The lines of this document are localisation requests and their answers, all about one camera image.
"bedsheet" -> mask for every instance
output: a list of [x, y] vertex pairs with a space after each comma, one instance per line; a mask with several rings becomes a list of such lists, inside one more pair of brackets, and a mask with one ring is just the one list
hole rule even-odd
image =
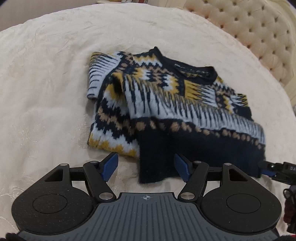
[[[87, 146], [94, 103], [86, 98], [93, 51], [131, 53], [158, 46], [172, 59], [212, 65], [247, 94], [266, 133], [270, 162], [296, 163], [296, 118], [285, 91], [243, 45], [206, 19], [146, 4], [98, 4], [44, 15], [0, 32], [0, 237], [17, 232], [14, 199], [60, 163], [82, 166], [108, 152]], [[258, 180], [283, 204], [286, 185]], [[137, 161], [120, 156], [109, 181], [116, 195], [172, 191], [180, 178], [138, 183]], [[82, 183], [74, 186], [83, 188]], [[217, 187], [209, 183], [207, 190]], [[285, 232], [282, 219], [279, 232]]]

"patterned knit sweater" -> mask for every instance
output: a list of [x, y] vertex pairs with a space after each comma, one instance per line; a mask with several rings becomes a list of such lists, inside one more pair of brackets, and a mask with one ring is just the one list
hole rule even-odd
[[89, 145], [140, 158], [141, 183], [178, 176], [177, 152], [260, 175], [263, 129], [252, 121], [246, 96], [213, 67], [166, 58], [157, 47], [135, 55], [95, 52], [87, 97], [96, 100]]

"floor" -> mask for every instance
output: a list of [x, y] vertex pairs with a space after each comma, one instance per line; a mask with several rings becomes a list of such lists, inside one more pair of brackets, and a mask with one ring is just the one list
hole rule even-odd
[[44, 14], [96, 2], [97, 0], [7, 0], [0, 7], [0, 31]]

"gray ribbed plate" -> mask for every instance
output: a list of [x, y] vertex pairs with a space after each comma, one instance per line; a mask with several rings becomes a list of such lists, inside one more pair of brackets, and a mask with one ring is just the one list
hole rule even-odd
[[21, 231], [27, 241], [272, 241], [267, 231], [236, 235], [209, 224], [192, 203], [173, 193], [122, 193], [119, 200], [102, 203], [92, 217], [75, 230], [41, 236]]

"beige upholstered headboard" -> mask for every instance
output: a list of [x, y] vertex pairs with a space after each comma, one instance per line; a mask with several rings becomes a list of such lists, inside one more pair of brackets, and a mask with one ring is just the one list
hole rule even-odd
[[205, 17], [237, 38], [285, 86], [296, 73], [296, 18], [286, 0], [160, 0]]

